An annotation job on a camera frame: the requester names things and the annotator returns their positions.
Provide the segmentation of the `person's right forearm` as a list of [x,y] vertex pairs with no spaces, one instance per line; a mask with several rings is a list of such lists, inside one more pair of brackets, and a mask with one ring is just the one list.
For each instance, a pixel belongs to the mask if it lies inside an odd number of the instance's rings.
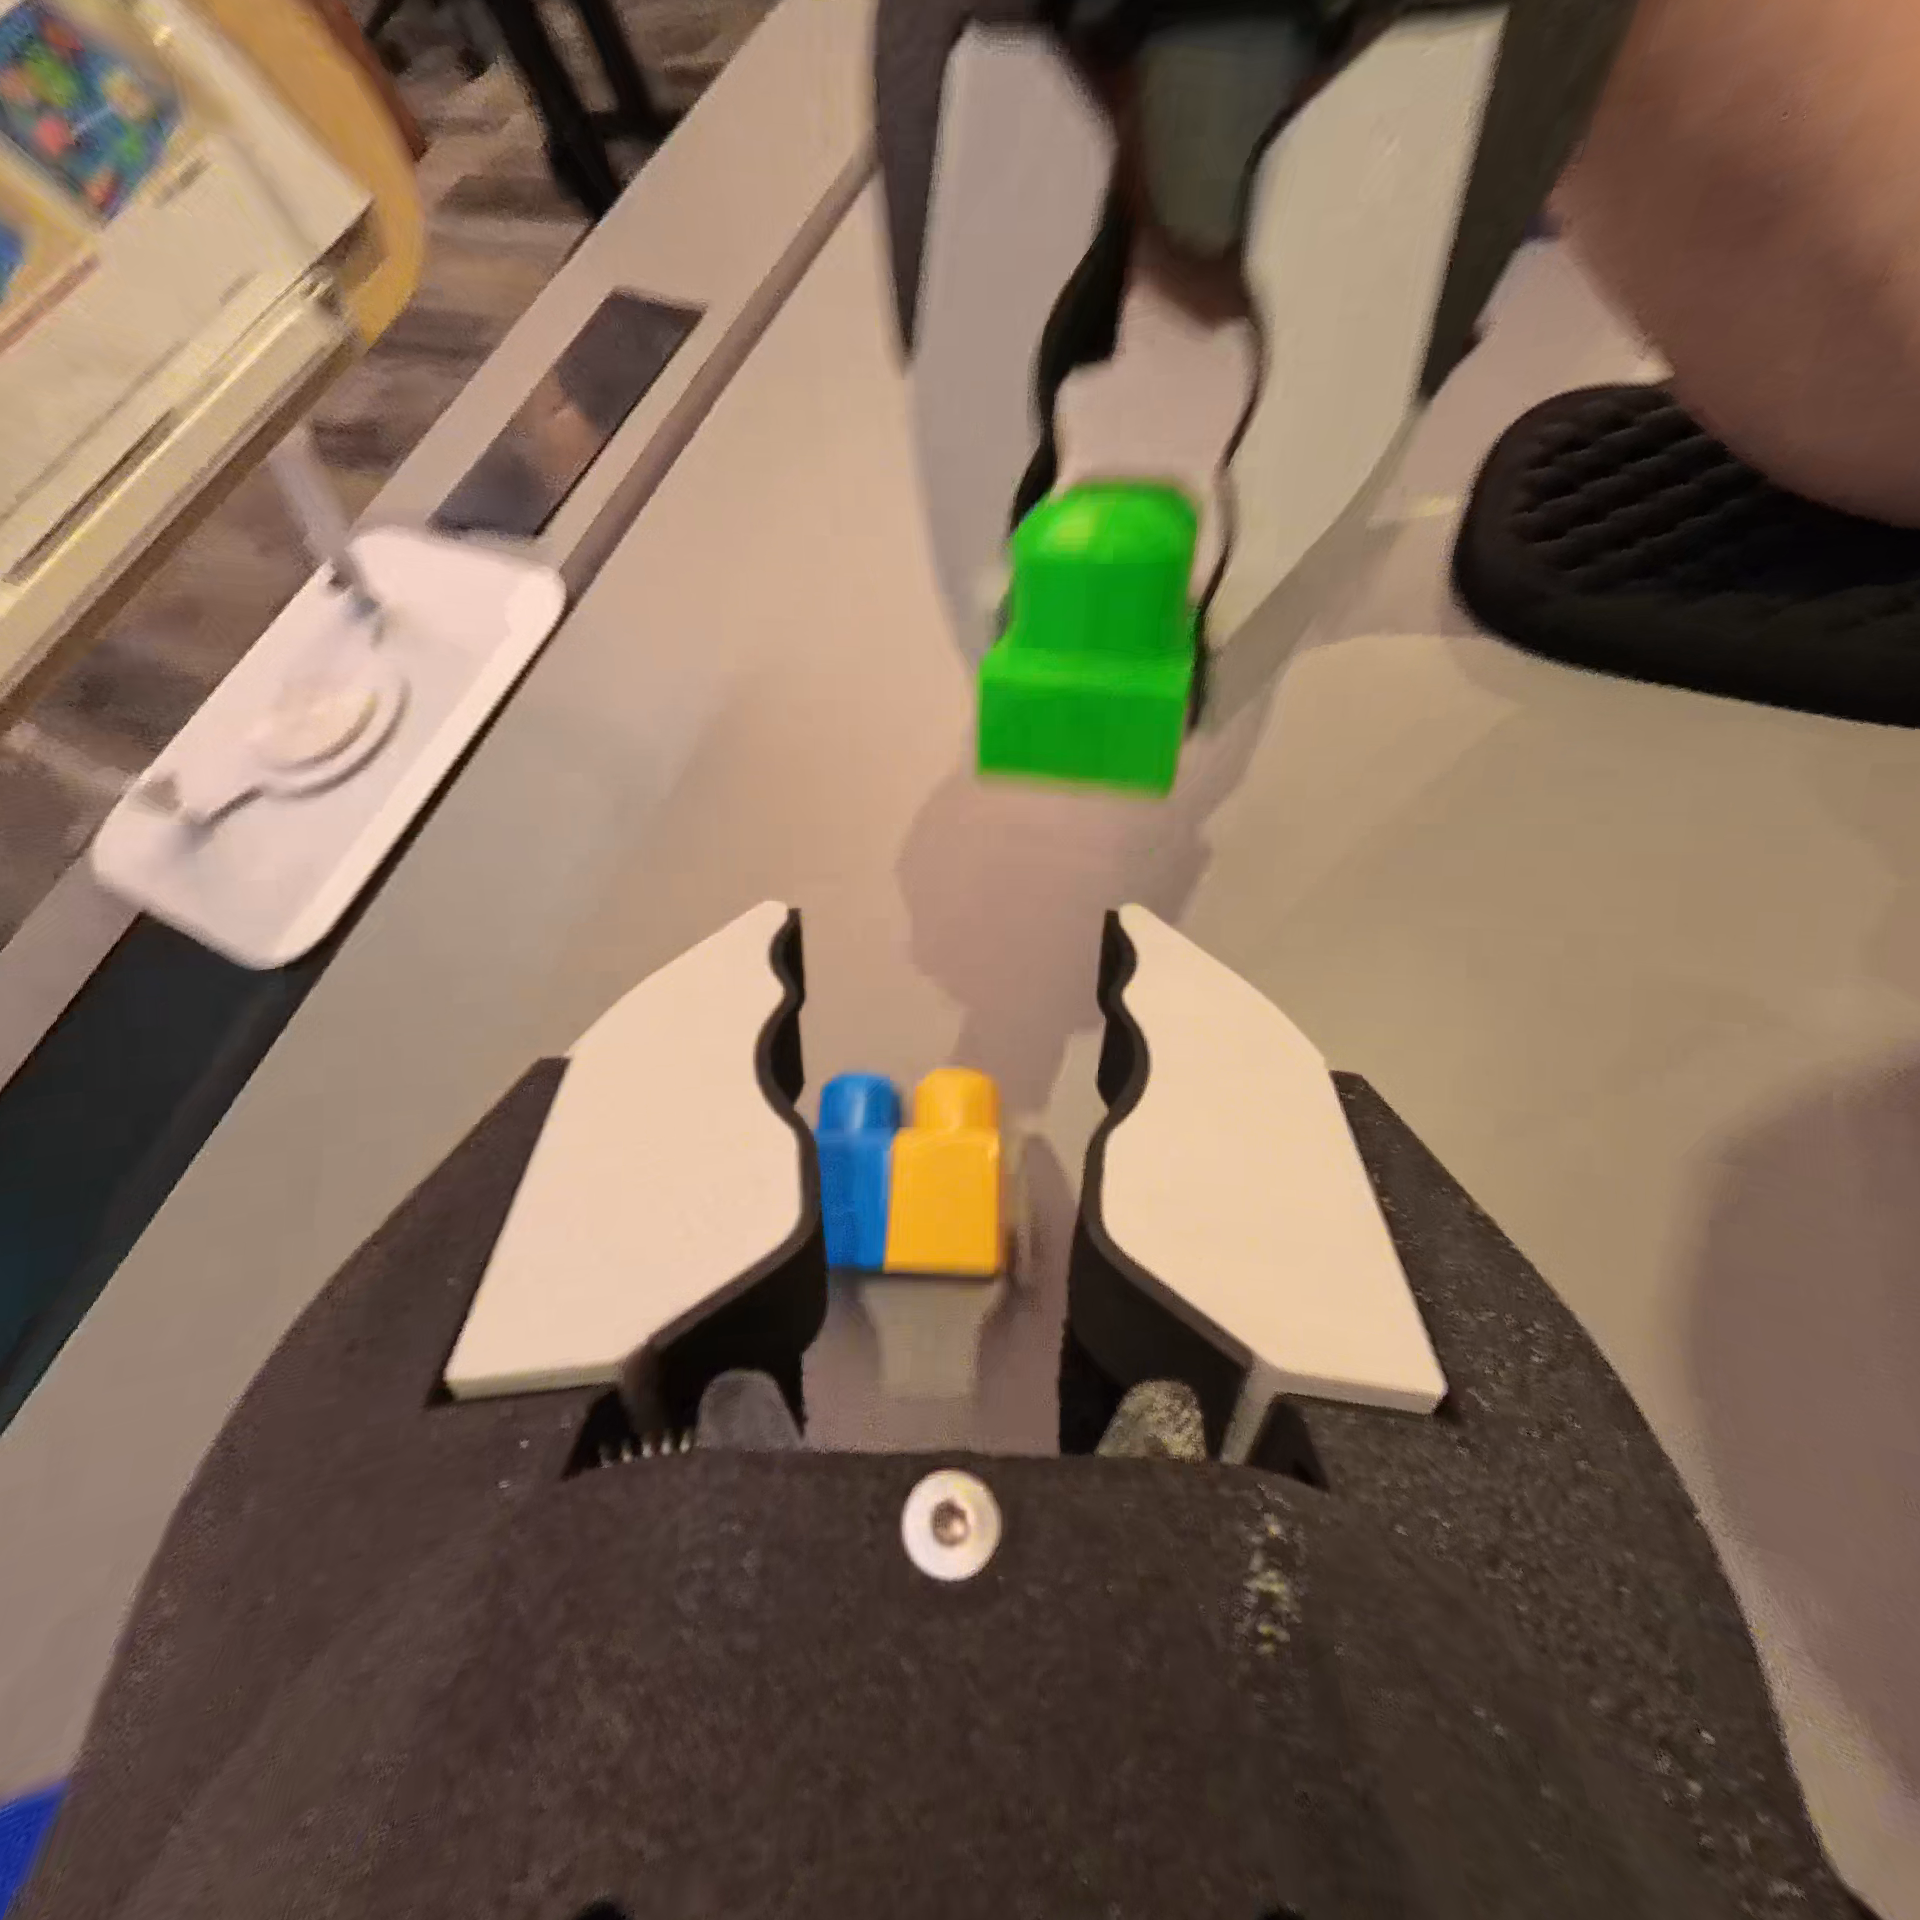
[[1917,3],[1635,3],[1557,211],[1720,445],[1917,526]]

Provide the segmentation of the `grey desk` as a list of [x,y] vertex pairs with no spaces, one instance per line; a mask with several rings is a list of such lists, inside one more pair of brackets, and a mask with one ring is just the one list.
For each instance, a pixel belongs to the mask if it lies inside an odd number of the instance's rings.
[[1557,250],[1504,286],[1377,499],[1386,548],[1174,804],[973,783],[913,475],[880,189],[773,218],[768,23],[376,499],[423,521],[597,291],[719,241],[795,286],[320,968],[237,974],[202,1116],[3,1435],[3,1789],[71,1763],[192,1468],[320,1281],[613,991],[804,912],[804,1062],[993,1043],[1079,1166],[1090,976],[1141,894],[1463,1178],[1618,1365],[1762,1640],[1819,1836],[1917,1918],[1917,735],[1597,681],[1480,638],[1452,522],[1496,434],[1635,349]]

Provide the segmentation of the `blue toy block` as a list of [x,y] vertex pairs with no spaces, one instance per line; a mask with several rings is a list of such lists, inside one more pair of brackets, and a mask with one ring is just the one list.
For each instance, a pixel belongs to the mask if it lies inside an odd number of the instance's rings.
[[827,1080],[812,1126],[823,1185],[827,1260],[843,1275],[882,1275],[891,1213],[899,1085],[871,1073]]

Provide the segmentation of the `yellow toy block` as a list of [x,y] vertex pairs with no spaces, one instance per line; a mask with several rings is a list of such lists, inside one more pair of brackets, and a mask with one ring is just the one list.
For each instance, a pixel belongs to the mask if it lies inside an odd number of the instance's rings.
[[993,1281],[1007,1252],[1007,1156],[997,1080],[939,1068],[891,1141],[887,1276]]

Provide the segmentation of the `green two-stud toy block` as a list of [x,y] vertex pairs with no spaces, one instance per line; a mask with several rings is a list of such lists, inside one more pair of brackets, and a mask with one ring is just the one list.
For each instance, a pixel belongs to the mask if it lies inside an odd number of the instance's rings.
[[1196,688],[1200,510],[1103,477],[1039,499],[1010,544],[1004,632],[976,671],[976,770],[1163,802]]

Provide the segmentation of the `instruction poster on board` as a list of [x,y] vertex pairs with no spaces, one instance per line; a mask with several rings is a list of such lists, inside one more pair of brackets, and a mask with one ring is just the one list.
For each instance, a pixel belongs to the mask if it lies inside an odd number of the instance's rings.
[[[313,409],[400,322],[419,291],[425,206],[412,121],[389,71],[344,3],[286,3],[292,27],[241,31],[270,42],[331,33],[344,54],[336,78],[304,58],[294,97],[376,206],[355,238],[282,302],[269,326],[150,440],[29,577],[3,583],[3,723],[29,710],[48,681],[99,645],[117,608],[169,548]],[[212,3],[230,27],[241,3]]]

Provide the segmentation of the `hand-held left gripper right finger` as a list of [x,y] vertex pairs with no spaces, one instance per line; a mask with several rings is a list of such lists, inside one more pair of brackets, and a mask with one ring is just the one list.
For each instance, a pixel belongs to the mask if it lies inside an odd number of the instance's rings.
[[1099,1100],[1069,1252],[1069,1449],[1179,1385],[1256,1462],[1279,1405],[1430,1421],[1448,1374],[1310,1035],[1142,906],[1100,926]]

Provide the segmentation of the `dark flat plate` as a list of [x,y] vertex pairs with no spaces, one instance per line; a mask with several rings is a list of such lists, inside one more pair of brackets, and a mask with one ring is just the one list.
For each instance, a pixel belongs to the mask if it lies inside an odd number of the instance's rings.
[[539,540],[705,309],[611,291],[433,515],[440,535]]

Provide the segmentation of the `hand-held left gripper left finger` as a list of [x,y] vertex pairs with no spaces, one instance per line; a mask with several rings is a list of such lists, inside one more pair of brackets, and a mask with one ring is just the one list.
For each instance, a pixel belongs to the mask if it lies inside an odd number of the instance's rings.
[[455,1400],[804,1358],[827,1297],[804,1000],[802,912],[759,901],[572,1043],[446,1362]]

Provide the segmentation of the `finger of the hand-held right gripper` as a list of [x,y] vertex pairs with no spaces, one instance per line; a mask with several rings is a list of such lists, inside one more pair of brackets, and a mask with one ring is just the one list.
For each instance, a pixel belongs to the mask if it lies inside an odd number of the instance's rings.
[[1504,13],[1411,13],[1261,162],[1240,251],[1261,360],[1222,475],[1203,725],[1261,700],[1369,563],[1377,499],[1428,409],[1500,55]]
[[1111,175],[1111,126],[1052,33],[959,33],[926,223],[917,485],[969,671],[1001,632],[1016,496],[1041,449],[1041,335],[1090,251]]

